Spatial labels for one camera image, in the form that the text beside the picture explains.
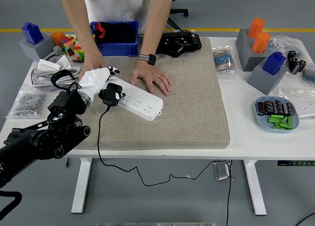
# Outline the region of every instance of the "hand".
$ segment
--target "hand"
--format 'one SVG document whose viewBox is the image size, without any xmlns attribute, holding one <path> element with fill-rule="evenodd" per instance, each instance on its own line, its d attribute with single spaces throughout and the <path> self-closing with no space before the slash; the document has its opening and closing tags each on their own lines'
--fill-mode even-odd
<svg viewBox="0 0 315 226">
<path fill-rule="evenodd" d="M 102 67 L 107 67 L 106 62 L 102 54 L 97 50 L 92 53 L 85 53 L 84 54 L 84 65 L 81 73 L 79 74 L 79 78 L 81 79 L 84 75 L 85 72 L 97 69 L 97 68 L 102 68 Z"/>
<path fill-rule="evenodd" d="M 131 72 L 131 84 L 137 83 L 137 78 L 142 78 L 149 89 L 149 92 L 156 95 L 153 83 L 155 83 L 163 92 L 164 95 L 168 96 L 172 91 L 172 81 L 167 73 L 162 72 L 157 67 L 149 65 L 146 61 L 138 60 L 136 67 Z"/>
</svg>

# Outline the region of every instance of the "yellow floor line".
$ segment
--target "yellow floor line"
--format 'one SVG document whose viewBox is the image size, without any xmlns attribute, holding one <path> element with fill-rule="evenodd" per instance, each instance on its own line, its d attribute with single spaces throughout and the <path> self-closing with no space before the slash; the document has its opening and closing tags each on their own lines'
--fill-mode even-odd
<svg viewBox="0 0 315 226">
<path fill-rule="evenodd" d="M 183 28 L 191 32 L 238 32 L 239 28 Z M 166 28 L 166 32 L 171 32 L 174 29 Z M 41 32 L 73 32 L 72 28 L 41 28 Z M 315 32 L 313 28 L 264 28 L 264 32 Z M 8 28 L 0 29 L 0 32 L 21 32 L 21 29 Z"/>
</svg>

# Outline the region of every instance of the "white t-shirt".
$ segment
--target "white t-shirt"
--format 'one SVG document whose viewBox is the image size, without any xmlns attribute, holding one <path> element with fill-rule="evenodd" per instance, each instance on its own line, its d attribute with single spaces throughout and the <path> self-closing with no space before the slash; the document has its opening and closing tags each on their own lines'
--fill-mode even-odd
<svg viewBox="0 0 315 226">
<path fill-rule="evenodd" d="M 139 33 L 144 32 L 150 0 L 85 0 L 89 22 L 139 23 Z"/>
</svg>

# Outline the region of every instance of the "blue bin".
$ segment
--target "blue bin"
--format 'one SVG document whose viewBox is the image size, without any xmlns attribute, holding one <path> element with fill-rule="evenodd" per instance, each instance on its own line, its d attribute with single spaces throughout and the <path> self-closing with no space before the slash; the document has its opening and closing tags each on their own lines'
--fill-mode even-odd
<svg viewBox="0 0 315 226">
<path fill-rule="evenodd" d="M 98 22 L 91 22 L 91 31 L 95 29 L 95 25 Z M 99 51 L 103 56 L 138 56 L 138 22 L 131 21 L 131 22 L 106 22 L 110 24 L 117 24 L 117 23 L 127 23 L 132 26 L 132 28 L 136 32 L 136 40 L 134 43 L 102 43 L 102 49 L 99 48 Z"/>
</svg>

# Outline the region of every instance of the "black power plug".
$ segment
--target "black power plug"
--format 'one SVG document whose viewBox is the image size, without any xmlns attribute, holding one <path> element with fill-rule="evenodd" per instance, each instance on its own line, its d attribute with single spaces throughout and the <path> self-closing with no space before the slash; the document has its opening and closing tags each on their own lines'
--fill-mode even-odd
<svg viewBox="0 0 315 226">
<path fill-rule="evenodd" d="M 125 96 L 122 93 L 123 88 L 114 83 L 108 83 L 106 89 L 100 90 L 98 97 L 103 100 L 103 103 L 108 106 L 117 106 L 119 99 Z"/>
</svg>

